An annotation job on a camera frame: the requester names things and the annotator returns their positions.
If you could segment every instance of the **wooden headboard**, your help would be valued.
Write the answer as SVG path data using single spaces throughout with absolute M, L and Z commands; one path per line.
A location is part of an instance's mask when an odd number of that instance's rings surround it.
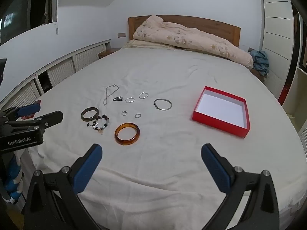
M 150 16 L 137 16 L 128 18 L 129 24 L 129 39 L 133 39 L 133 34 L 141 24 L 146 21 Z M 218 22 L 210 19 L 192 17 L 192 16 L 170 16 L 162 15 L 161 17 L 165 22 L 173 22 L 181 24 L 185 27 L 194 27 L 209 34 L 214 34 L 221 38 L 230 41 L 236 47 L 239 47 L 240 32 L 239 27 Z

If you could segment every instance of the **open red box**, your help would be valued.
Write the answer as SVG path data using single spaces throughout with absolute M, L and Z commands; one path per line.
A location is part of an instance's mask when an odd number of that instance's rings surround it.
M 239 137 L 245 137 L 250 130 L 245 99 L 207 86 L 197 102 L 192 120 Z

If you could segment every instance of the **silver necklace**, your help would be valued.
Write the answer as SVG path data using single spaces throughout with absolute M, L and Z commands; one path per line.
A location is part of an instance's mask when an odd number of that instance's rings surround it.
M 114 92 L 112 92 L 111 94 L 108 95 L 107 89 L 110 88 L 110 87 L 114 87 L 114 86 L 116 86 L 117 89 L 116 89 Z M 106 105 L 106 100 L 108 99 L 108 97 L 110 97 L 112 94 L 114 94 L 118 89 L 119 89 L 119 86 L 118 86 L 118 85 L 115 85 L 115 84 L 110 85 L 110 86 L 108 86 L 108 87 L 106 88 L 106 98 L 105 98 L 104 101 L 103 101 L 103 105 Z

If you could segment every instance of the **wall outlet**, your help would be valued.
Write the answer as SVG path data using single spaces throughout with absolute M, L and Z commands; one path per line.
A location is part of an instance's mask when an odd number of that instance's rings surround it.
M 126 33 L 119 33 L 117 34 L 117 38 L 126 37 Z

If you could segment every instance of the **wooden nightstand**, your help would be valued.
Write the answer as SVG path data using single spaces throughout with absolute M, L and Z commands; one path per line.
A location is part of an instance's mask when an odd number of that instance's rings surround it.
M 115 53 L 116 51 L 118 51 L 120 49 L 122 49 L 122 48 L 121 47 L 119 47 L 119 48 L 111 48 L 111 49 L 108 49 L 107 51 L 101 52 L 101 53 L 99 53 L 99 59 L 101 59 L 103 57 L 106 57 L 109 54 Z

